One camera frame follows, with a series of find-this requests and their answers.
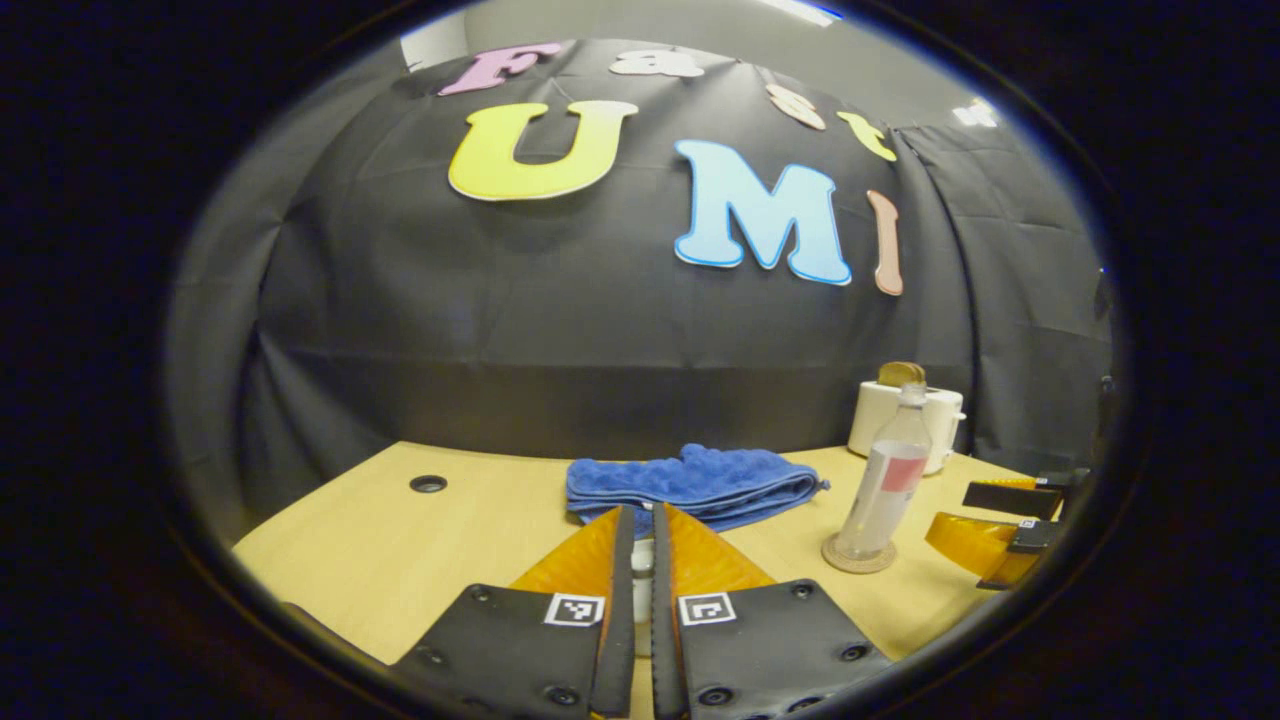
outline plastic bottle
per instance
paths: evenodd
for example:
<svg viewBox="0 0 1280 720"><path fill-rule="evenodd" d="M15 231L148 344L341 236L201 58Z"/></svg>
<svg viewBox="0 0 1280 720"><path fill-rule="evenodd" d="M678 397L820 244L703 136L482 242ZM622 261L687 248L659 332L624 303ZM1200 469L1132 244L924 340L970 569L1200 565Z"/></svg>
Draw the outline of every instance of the plastic bottle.
<svg viewBox="0 0 1280 720"><path fill-rule="evenodd" d="M897 413L872 439L858 497L835 542L850 560L869 560L888 547L924 475L933 445L924 425L924 389L904 384Z"/></svg>

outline folded towel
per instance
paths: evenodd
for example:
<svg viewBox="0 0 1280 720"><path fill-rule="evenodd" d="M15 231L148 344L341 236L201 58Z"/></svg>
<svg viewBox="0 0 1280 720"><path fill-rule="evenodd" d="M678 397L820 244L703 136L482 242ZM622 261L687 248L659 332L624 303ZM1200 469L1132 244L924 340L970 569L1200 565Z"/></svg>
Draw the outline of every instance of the folded towel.
<svg viewBox="0 0 1280 720"><path fill-rule="evenodd" d="M831 483L813 468L768 450L708 450L690 443L680 460L575 460L564 483L568 510L590 523L617 505L636 507L636 537L653 530L654 503L669 502L721 532L806 502Z"/></svg>

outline yellow letter u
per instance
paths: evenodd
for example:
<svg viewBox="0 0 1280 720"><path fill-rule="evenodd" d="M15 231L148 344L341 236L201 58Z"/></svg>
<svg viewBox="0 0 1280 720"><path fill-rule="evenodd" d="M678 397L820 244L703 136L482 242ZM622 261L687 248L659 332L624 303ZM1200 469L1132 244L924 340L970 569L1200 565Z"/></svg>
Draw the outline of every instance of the yellow letter u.
<svg viewBox="0 0 1280 720"><path fill-rule="evenodd" d="M640 109L612 100L573 102L568 111L581 119L568 154L541 165L517 163L516 142L525 126L545 111L541 102L518 102L471 113L471 129L449 164L449 184L477 200L535 200L582 190L613 167L622 118Z"/></svg>

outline light blue letter m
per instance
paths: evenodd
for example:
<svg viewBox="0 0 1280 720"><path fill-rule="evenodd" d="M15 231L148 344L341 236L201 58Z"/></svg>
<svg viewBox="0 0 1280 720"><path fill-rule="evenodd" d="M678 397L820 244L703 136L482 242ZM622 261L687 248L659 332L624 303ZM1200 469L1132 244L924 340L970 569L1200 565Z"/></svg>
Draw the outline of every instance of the light blue letter m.
<svg viewBox="0 0 1280 720"><path fill-rule="evenodd" d="M831 178L813 168L787 165L769 192L732 147L681 140L676 152L689 158L694 170L692 227L676 241L676 256L694 265L737 266L744 252L730 231L732 210L762 268L778 264L795 225L796 247L787 255L791 272L808 281L849 284L852 272L840 256Z"/></svg>

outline wooden table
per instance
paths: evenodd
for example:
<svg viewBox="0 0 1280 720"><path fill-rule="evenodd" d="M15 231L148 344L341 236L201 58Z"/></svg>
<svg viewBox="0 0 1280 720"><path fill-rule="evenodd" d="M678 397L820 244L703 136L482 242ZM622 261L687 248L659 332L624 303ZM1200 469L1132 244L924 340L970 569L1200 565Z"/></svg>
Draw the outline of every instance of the wooden table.
<svg viewBox="0 0 1280 720"><path fill-rule="evenodd" d="M778 582L812 578L891 659L924 646L993 596L924 542L934 512L1019 520L960 505L970 480L1024 477L954 455L924 478L893 536L899 557L873 575L819 553L854 501L865 460L845 447L788 452L831 480L808 503L722 534ZM369 655L401 659L471 583L506 585L581 524L564 511L570 460L396 443L287 507L234 547L280 601ZM440 475L435 493L410 489ZM653 716L649 661L637 659L632 717Z"/></svg>

